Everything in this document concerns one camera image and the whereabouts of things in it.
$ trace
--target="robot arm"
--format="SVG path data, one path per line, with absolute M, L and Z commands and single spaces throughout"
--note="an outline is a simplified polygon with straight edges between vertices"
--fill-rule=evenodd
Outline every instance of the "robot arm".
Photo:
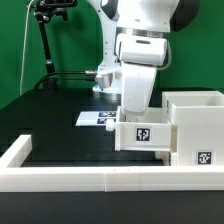
M 120 0 L 118 27 L 123 28 L 116 43 L 122 62 L 121 108 L 127 121 L 144 115 L 151 98 L 157 66 L 163 65 L 170 19 L 179 0 Z
M 113 64 L 116 56 L 113 47 L 116 39 L 116 55 L 121 61 L 122 110 L 128 115 L 127 117 L 131 117 L 130 120 L 135 116 L 144 115 L 151 98 L 157 67 L 163 64 L 167 52 L 167 40 L 164 34 L 179 31 L 187 26 L 196 16 L 200 0 L 88 0 L 88 2 L 95 6 L 100 16 L 104 40 L 110 39 L 108 35 L 114 37 L 110 41 L 110 54 L 105 54 L 107 41 L 104 41 L 102 63 L 104 67 L 102 64 L 99 66 L 98 81 L 102 88 L 110 85 L 107 75 L 108 71 L 110 73 L 115 71 Z M 105 61 L 107 65 L 109 62 L 110 66 L 106 65 L 109 70 L 105 67 Z

